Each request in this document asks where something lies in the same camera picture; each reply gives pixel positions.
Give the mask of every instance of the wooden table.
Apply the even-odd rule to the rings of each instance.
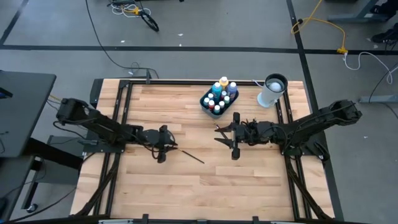
[[[113,114],[118,84],[118,79],[109,79],[102,85],[97,109],[109,117]],[[241,144],[241,158],[233,161],[231,151],[213,140],[222,138],[214,132],[214,123],[221,127],[229,125],[234,111],[241,113],[241,120],[256,118],[277,123],[275,108],[265,109],[257,104],[256,97],[261,91],[258,86],[239,86],[239,98],[215,121],[198,104],[209,87],[134,84],[127,124],[142,125],[144,129],[158,129],[166,124],[179,148],[205,164],[180,151],[168,152],[166,162],[158,164],[142,146],[128,145],[119,165],[112,218],[141,218],[148,213],[149,218],[155,219],[294,219],[284,157],[277,145]],[[308,115],[303,83],[289,82],[288,93],[294,119]],[[79,211],[96,190],[103,157],[97,153],[83,164],[71,213]],[[315,156],[303,156],[302,164],[308,191],[325,213],[334,217],[321,161]],[[303,217],[302,197],[297,188],[296,192]]]

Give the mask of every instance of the small bottle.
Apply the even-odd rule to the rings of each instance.
[[[224,103],[225,105],[229,104],[229,96],[224,97]]]
[[[236,96],[236,91],[238,90],[236,83],[231,82],[228,86],[228,95],[229,95],[229,100],[234,100]]]
[[[207,95],[207,97],[209,98],[209,100],[214,100],[214,94],[209,93],[209,95]]]
[[[223,100],[225,96],[226,96],[226,91],[222,91],[221,92],[221,100]]]
[[[210,101],[210,99],[207,97],[203,100],[203,105],[205,105],[206,109],[209,107],[209,101]]]
[[[223,87],[223,90],[226,90],[226,87],[228,86],[228,79],[226,77],[221,77],[219,83]]]
[[[215,104],[214,104],[214,101],[213,101],[213,100],[210,100],[210,101],[209,101],[209,110],[210,110],[210,111],[212,111],[212,110],[214,109],[214,105],[215,105]]]
[[[220,110],[223,110],[224,109],[224,107],[225,107],[225,103],[224,103],[224,101],[221,101],[220,103],[218,103],[219,104],[219,106],[220,106]]]
[[[216,106],[214,107],[213,112],[214,112],[214,114],[219,114],[219,113],[220,113],[220,106],[216,105]]]
[[[214,95],[214,99],[216,101],[220,100],[221,92],[223,91],[223,87],[219,82],[214,83],[213,87],[211,87],[211,92]]]

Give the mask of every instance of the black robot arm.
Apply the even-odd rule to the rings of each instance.
[[[140,144],[159,152],[158,163],[166,160],[166,152],[176,149],[177,143],[172,133],[163,125],[159,130],[144,130],[142,126],[120,124],[94,110],[81,100],[64,98],[57,113],[58,123],[81,125],[96,133],[107,144],[124,149],[126,144]]]
[[[215,138],[232,149],[232,159],[239,159],[240,142],[250,146],[278,144],[282,154],[298,150],[311,136],[333,125],[345,126],[354,124],[362,116],[352,101],[341,100],[330,106],[300,118],[289,124],[275,124],[269,121],[240,122],[240,114],[234,113],[233,122],[225,127],[216,129],[216,132],[233,132],[232,139]]]

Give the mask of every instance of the concrete floor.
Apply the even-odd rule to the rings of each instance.
[[[0,1],[0,32],[5,30],[22,0]],[[290,35],[290,17],[285,1],[277,0],[203,0],[144,1],[152,10],[160,32],[150,30],[141,19],[116,16],[106,0],[88,0],[91,14],[103,45],[183,47],[269,47],[296,49]],[[354,4],[322,3],[315,17],[357,11],[365,1]],[[316,0],[293,0],[298,17],[306,17]],[[366,40],[388,29],[396,17],[385,24],[344,24],[348,50],[384,50]],[[302,31],[305,49],[337,49],[341,32],[326,24],[311,22]],[[81,0],[30,0],[10,33],[5,45],[80,45],[98,46]],[[117,63],[128,66],[138,62],[158,71],[161,78],[263,79],[270,73],[284,74],[289,80],[304,75],[298,54],[254,52],[128,52],[109,53]],[[341,55],[307,54],[313,86],[320,107],[335,100],[356,101],[369,95],[385,68],[371,56],[363,56],[359,71],[348,70]],[[379,57],[391,67],[397,56]],[[356,67],[357,55],[348,63]],[[57,80],[52,94],[88,100],[95,78],[129,76],[127,70],[113,65],[101,51],[0,50],[0,69],[21,72],[54,73]],[[397,89],[382,82],[376,94],[392,94]],[[395,223],[398,207],[398,122],[383,105],[357,105],[363,113],[352,126],[326,131],[341,206],[346,221]],[[33,136],[46,141],[50,134],[72,136],[52,127],[55,110],[46,107]],[[40,184],[34,202],[40,207],[58,200],[74,186]],[[31,219],[65,217],[73,196]],[[26,215],[17,205],[13,218]]]

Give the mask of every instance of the black table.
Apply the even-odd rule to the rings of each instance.
[[[6,195],[7,199],[0,220],[10,218],[29,171],[40,170],[42,162],[36,157],[74,169],[79,169],[83,161],[31,137],[55,78],[51,74],[0,71],[0,87],[12,93],[11,98],[0,99],[0,138],[4,145],[0,145],[0,197]]]

